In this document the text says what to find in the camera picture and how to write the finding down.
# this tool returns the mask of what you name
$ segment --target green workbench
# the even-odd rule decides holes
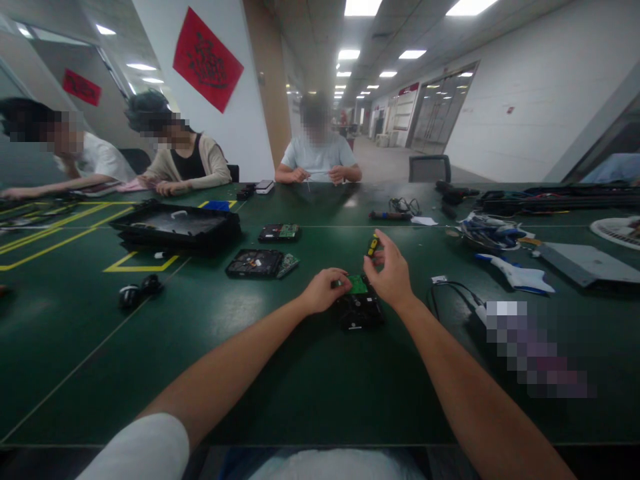
[[[509,190],[524,185],[486,185]],[[238,185],[168,200],[199,206],[232,200]],[[105,222],[150,193],[113,194],[82,205],[68,223],[0,237],[0,447],[104,445],[200,356],[300,294],[322,268],[360,273],[374,227],[398,244],[416,295],[431,278],[461,281],[486,301],[527,302],[549,341],[588,374],[597,397],[530,398],[465,302],[438,292],[444,326],[486,368],[555,444],[640,440],[640,301],[584,291],[529,251],[509,255],[542,268],[557,293],[509,288],[498,270],[476,260],[438,209],[428,184],[277,185],[238,202],[243,239],[210,259],[156,260],[119,246]],[[417,198],[439,225],[372,221],[390,197]],[[459,207],[461,218],[470,211]],[[593,245],[640,269],[640,252],[590,232],[614,209],[522,217],[543,241]],[[240,248],[258,246],[268,223],[298,223],[300,242],[278,247],[300,258],[282,280],[229,279],[224,268]],[[135,312],[117,308],[118,290],[157,270],[166,288]],[[224,445],[424,445],[455,441],[427,372],[404,326],[385,305],[386,324],[345,333],[324,313],[304,321],[207,441]]]

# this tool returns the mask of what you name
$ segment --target light blue t-shirt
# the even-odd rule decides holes
[[[329,170],[336,165],[352,167],[356,161],[347,140],[330,132],[327,141],[321,145],[312,144],[306,135],[292,139],[282,164],[291,170],[298,167],[306,170],[311,174],[311,181],[330,182]]]

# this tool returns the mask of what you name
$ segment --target man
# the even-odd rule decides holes
[[[111,181],[135,178],[131,166],[110,143],[77,130],[67,112],[54,111],[26,98],[0,100],[3,131],[11,141],[46,143],[47,149],[69,178],[42,187],[10,188],[0,192],[8,199],[30,199],[66,190],[82,189]]]
[[[574,479],[540,430],[414,296],[400,250],[384,233],[376,230],[376,234],[384,250],[376,252],[373,261],[364,258],[365,273],[411,334],[449,425],[478,474],[485,480]],[[384,269],[378,272],[376,265]],[[322,270],[298,298],[198,360],[111,440],[79,480],[182,478],[189,452],[240,400],[294,328],[351,289],[346,273]],[[342,286],[332,288],[338,280]],[[335,388],[330,379],[320,381]],[[424,476],[410,459],[388,451],[313,449],[280,451],[254,465],[252,472],[233,478],[418,480]]]
[[[357,182],[362,172],[349,144],[329,128],[329,107],[322,92],[306,94],[300,100],[305,133],[291,140],[282,162],[275,171],[280,183]]]

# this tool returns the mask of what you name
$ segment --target white sleeve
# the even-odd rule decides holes
[[[130,182],[135,178],[133,169],[113,145],[106,142],[98,145],[95,155],[94,173],[106,175],[122,183]]]
[[[347,140],[344,137],[340,136],[340,140],[338,140],[338,142],[340,142],[340,163],[345,167],[354,166],[357,162],[355,160],[355,157],[353,156],[353,152]]]
[[[282,162],[280,162],[283,165],[288,166],[291,170],[295,170],[298,166],[295,162],[295,147],[293,146],[293,140],[294,139],[291,139],[289,142],[289,146],[287,146],[287,149],[285,150],[285,156],[282,157]]]
[[[184,426],[156,413],[118,433],[77,480],[180,480],[188,461]]]

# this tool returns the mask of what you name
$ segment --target chair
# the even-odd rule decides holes
[[[120,153],[130,164],[136,175],[142,175],[151,164],[147,152],[141,149],[120,149]]]
[[[409,157],[410,183],[451,182],[451,164],[446,155],[412,155]]]
[[[229,173],[231,174],[231,181],[233,183],[240,182],[240,166],[227,164],[227,168],[229,169]]]

